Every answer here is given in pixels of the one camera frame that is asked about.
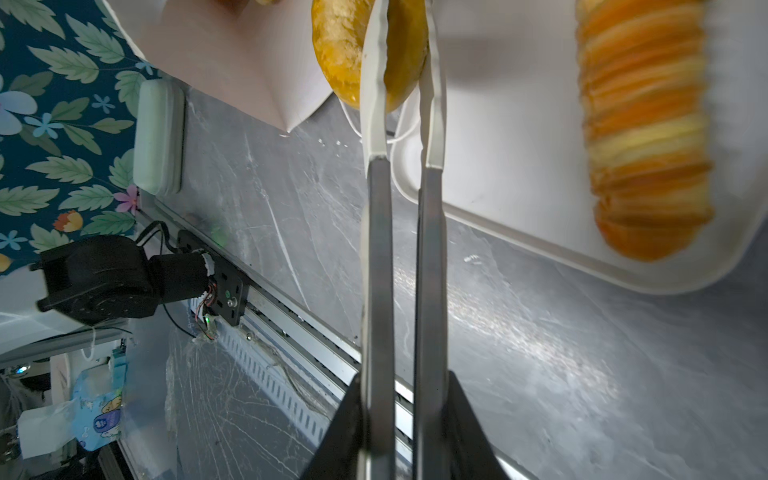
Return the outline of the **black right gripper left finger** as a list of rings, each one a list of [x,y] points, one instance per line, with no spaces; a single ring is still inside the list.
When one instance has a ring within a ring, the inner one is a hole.
[[[360,374],[356,374],[301,480],[352,480],[362,445]]]

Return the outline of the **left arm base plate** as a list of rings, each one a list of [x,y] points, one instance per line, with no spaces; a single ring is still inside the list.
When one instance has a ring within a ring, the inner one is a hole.
[[[183,253],[201,253],[207,261],[208,287],[198,302],[198,317],[218,317],[231,327],[240,324],[247,306],[250,279],[224,256],[206,245],[189,230],[180,230],[177,246]]]

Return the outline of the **red white paper bag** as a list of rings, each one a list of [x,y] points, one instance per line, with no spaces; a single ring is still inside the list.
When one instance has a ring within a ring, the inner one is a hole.
[[[132,50],[189,86],[283,131],[330,96],[309,1],[108,1]]]

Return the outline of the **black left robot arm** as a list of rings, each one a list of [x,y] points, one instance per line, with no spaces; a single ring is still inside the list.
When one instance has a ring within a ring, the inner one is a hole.
[[[96,236],[1,275],[1,352],[201,296],[213,272],[199,252],[149,257],[135,240]]]

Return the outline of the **long twisted bread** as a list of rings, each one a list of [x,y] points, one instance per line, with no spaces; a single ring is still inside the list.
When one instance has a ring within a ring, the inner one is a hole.
[[[594,219],[642,262],[686,249],[714,216],[704,1],[576,5],[583,134]]]

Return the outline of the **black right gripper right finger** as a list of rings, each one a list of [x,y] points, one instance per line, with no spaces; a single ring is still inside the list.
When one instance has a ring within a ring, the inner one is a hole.
[[[451,479],[509,479],[453,371],[448,372],[446,437]]]

